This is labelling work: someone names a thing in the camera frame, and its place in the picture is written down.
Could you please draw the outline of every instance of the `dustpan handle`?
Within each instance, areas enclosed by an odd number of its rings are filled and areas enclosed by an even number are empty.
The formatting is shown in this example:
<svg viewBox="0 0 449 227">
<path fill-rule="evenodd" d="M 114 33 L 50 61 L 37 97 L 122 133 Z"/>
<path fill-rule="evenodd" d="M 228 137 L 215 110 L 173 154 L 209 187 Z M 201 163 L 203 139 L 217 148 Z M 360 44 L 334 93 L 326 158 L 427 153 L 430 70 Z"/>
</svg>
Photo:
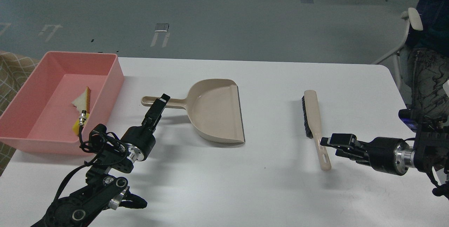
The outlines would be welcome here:
<svg viewBox="0 0 449 227">
<path fill-rule="evenodd" d="M 141 104 L 143 106 L 151 106 L 153 102 L 158 99 L 159 97 L 155 96 L 143 96 L 141 99 Z M 173 99 L 171 98 L 168 102 L 165 108 L 172 108 L 172 109 L 185 109 L 187 108 L 186 100 L 185 99 Z"/>
</svg>

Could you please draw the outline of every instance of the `pink container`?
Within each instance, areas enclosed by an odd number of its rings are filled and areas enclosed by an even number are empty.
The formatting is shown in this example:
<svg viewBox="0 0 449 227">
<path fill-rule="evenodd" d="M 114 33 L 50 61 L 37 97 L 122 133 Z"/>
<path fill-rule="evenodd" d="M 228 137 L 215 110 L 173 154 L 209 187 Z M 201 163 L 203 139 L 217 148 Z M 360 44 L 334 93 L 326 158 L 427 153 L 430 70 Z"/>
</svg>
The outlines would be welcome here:
<svg viewBox="0 0 449 227">
<path fill-rule="evenodd" d="M 0 141 L 25 152 L 89 155 L 72 131 L 80 115 L 72 101 L 91 89 L 87 140 L 107 123 L 123 81 L 116 54 L 48 52 L 0 117 Z"/>
</svg>

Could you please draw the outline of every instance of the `beige dustpan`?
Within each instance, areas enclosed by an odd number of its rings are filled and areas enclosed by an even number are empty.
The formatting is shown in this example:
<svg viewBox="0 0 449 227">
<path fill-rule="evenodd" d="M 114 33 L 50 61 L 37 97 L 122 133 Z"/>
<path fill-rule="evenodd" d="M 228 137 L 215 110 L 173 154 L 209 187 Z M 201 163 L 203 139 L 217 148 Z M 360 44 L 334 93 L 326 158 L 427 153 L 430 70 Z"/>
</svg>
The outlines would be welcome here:
<svg viewBox="0 0 449 227">
<path fill-rule="evenodd" d="M 157 97 L 144 96 L 143 106 Z M 186 99 L 170 99 L 167 108 L 185 109 L 190 122 L 203 138 L 221 143 L 244 143 L 239 89 L 227 79 L 208 79 L 195 83 Z"/>
</svg>

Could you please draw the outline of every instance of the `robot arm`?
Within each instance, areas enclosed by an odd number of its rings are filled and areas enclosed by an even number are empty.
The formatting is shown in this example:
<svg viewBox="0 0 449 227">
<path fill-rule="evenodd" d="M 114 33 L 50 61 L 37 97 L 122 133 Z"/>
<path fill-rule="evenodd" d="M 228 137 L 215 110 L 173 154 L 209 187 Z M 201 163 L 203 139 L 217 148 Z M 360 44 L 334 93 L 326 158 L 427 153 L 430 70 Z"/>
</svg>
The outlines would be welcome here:
<svg viewBox="0 0 449 227">
<path fill-rule="evenodd" d="M 449 199 L 449 180 L 439 185 L 432 170 L 443 170 L 446 177 L 449 174 L 449 127 L 443 126 L 446 119 L 431 120 L 414 110 L 400 110 L 399 117 L 416 132 L 415 138 L 375 138 L 362 142 L 353 134 L 332 134 L 330 138 L 322 138 L 320 144 L 337 149 L 337 156 L 384 173 L 404 175 L 409 168 L 417 168 L 436 186 L 434 195 Z M 413 147 L 406 143 L 409 140 L 414 140 Z"/>
<path fill-rule="evenodd" d="M 170 96 L 163 94 L 150 107 L 142 125 L 130 127 L 121 139 L 114 133 L 107 133 L 106 126 L 102 124 L 90 132 L 88 141 L 83 142 L 80 136 L 80 148 L 96 153 L 96 156 L 64 178 L 44 217 L 32 227 L 85 227 L 101 211 L 109 208 L 145 208 L 147 202 L 130 193 L 125 177 L 117 178 L 108 173 L 114 168 L 128 174 L 133 170 L 135 161 L 148 157 L 156 143 L 153 132 L 169 99 Z M 86 173 L 87 185 L 67 197 L 59 198 L 69 179 L 87 166 L 91 167 Z"/>
</svg>

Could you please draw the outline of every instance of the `checkered fabric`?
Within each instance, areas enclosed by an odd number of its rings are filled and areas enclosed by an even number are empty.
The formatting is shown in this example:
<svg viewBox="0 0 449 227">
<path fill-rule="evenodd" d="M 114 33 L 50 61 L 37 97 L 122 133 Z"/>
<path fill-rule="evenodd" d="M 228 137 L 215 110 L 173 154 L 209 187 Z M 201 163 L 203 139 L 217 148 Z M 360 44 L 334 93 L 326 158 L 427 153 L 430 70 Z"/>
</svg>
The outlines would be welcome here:
<svg viewBox="0 0 449 227">
<path fill-rule="evenodd" d="M 0 115 L 16 96 L 39 60 L 0 51 Z M 0 142 L 0 176 L 16 149 Z"/>
</svg>

